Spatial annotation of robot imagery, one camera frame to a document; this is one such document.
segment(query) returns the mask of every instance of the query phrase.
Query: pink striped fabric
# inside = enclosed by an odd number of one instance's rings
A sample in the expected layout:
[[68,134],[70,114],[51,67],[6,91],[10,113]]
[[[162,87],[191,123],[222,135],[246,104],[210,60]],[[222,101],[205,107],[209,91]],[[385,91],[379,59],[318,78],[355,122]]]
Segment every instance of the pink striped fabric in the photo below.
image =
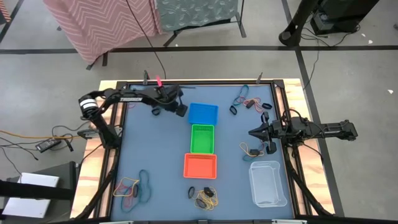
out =
[[[162,33],[154,0],[128,0],[148,36]],[[83,60],[93,63],[103,53],[144,34],[126,0],[44,0]]]

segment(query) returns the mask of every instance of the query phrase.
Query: concrete floor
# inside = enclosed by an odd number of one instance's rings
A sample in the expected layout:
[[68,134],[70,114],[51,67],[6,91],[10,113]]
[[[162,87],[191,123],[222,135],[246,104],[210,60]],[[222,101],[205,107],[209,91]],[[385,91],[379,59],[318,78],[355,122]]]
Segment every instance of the concrete floor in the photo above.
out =
[[[17,1],[4,2],[11,11]],[[299,1],[288,3],[294,14]],[[392,28],[398,20],[397,10],[397,1],[381,0],[362,21],[361,31],[347,36],[342,45],[368,45],[369,40],[373,45],[398,45],[398,31]],[[277,35],[286,25],[280,0],[250,0],[244,12],[247,38],[240,38],[236,24],[228,24],[184,31],[173,45],[281,45]],[[57,27],[42,1],[25,1],[0,49],[71,48]],[[161,46],[169,36],[151,41]],[[326,41],[332,44],[341,37],[330,35]],[[302,41],[301,45],[316,43]],[[138,39],[126,46],[149,45]],[[316,56],[317,52],[303,52],[308,73]],[[260,72],[263,78],[301,78],[294,51],[163,52],[159,57],[168,78],[256,78]],[[350,119],[359,134],[355,142],[327,139],[347,217],[398,220],[394,209],[398,206],[397,58],[398,51],[393,50],[320,52],[311,84],[321,120]],[[86,66],[78,54],[0,55],[1,129],[39,136],[49,135],[58,124],[77,127],[82,123],[77,99],[96,90],[101,80],[138,79],[145,69],[162,74],[153,53],[111,53],[107,67],[98,63],[87,71]],[[80,161],[85,142],[76,140],[73,146],[75,152],[35,153],[39,161],[20,149],[6,152],[21,172],[34,172]],[[0,179],[16,176],[2,152],[0,155]]]

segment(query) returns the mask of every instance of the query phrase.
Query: pink marker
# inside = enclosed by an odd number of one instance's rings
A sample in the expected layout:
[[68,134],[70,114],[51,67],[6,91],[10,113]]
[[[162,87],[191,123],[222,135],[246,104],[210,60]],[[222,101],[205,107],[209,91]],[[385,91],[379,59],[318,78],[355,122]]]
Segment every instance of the pink marker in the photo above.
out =
[[157,85],[159,86],[159,87],[161,87],[163,84],[162,84],[162,80],[160,79],[160,77],[157,75],[156,76],[156,81],[157,81]]

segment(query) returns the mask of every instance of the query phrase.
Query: orange basket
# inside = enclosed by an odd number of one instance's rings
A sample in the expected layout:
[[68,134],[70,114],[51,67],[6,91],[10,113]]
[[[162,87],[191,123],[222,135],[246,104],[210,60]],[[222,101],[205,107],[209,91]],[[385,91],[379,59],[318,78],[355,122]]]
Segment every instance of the orange basket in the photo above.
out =
[[216,154],[185,154],[184,177],[199,179],[217,178]]

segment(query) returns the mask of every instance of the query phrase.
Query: tripod leg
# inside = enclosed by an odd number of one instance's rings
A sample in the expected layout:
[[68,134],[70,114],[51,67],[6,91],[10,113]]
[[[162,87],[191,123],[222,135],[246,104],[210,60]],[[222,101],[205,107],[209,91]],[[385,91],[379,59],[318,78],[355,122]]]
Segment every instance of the tripod leg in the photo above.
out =
[[317,5],[318,0],[302,0],[298,9],[286,27],[279,34],[279,41],[289,47],[298,46],[301,40],[301,32],[305,25],[305,21],[310,16],[313,8]]

